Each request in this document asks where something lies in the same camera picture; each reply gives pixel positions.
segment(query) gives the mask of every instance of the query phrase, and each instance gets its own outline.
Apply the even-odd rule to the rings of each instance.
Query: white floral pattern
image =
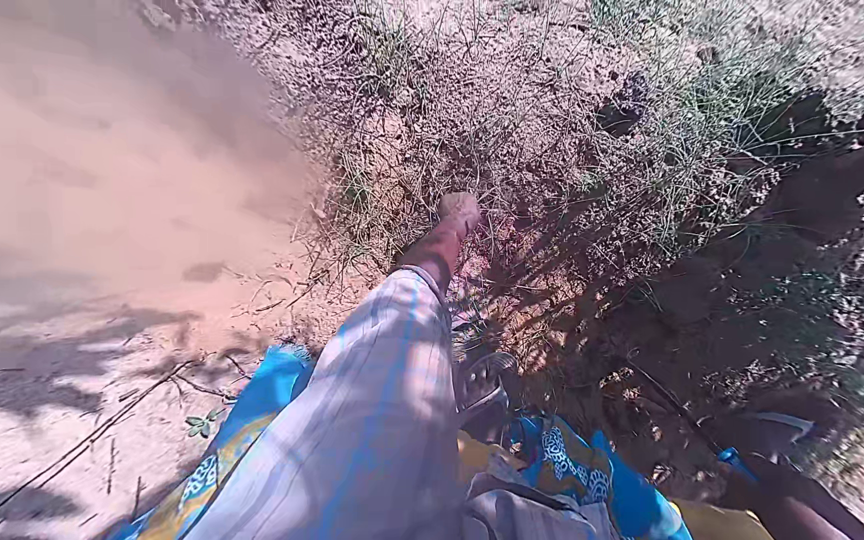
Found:
[[[552,463],[556,480],[560,481],[566,474],[575,477],[585,488],[582,503],[590,505],[603,503],[609,497],[609,477],[598,469],[589,470],[569,457],[566,451],[566,441],[558,426],[553,426],[542,432],[542,460]]]
[[[195,472],[188,477],[185,482],[185,489],[182,490],[182,498],[178,503],[181,509],[189,499],[197,497],[203,491],[214,486],[219,478],[219,460],[215,455],[210,455],[198,463]]]

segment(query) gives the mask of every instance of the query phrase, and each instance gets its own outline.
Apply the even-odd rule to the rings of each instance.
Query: sandy soil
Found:
[[[87,538],[195,466],[207,441],[186,415],[245,383],[225,353],[248,372],[277,338],[321,344],[365,289],[284,307],[306,289],[292,240],[316,171],[255,121],[266,89],[234,55],[16,5],[0,13],[0,502],[34,481],[0,507],[0,538]],[[106,425],[187,361],[192,383]]]

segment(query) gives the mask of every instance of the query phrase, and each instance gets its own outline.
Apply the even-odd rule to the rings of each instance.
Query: fist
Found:
[[[438,219],[454,222],[468,234],[482,219],[479,203],[472,193],[446,193],[438,200]]]

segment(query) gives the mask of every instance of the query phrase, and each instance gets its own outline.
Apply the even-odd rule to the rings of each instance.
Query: small green plant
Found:
[[[212,434],[212,423],[224,410],[224,408],[213,408],[204,416],[186,416],[185,423],[191,426],[188,430],[188,436],[201,436],[203,439],[208,439]]]

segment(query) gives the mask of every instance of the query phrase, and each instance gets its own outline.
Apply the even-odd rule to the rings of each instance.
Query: dust cloud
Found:
[[[0,1],[0,304],[211,282],[287,251],[308,170],[266,103],[204,32]]]

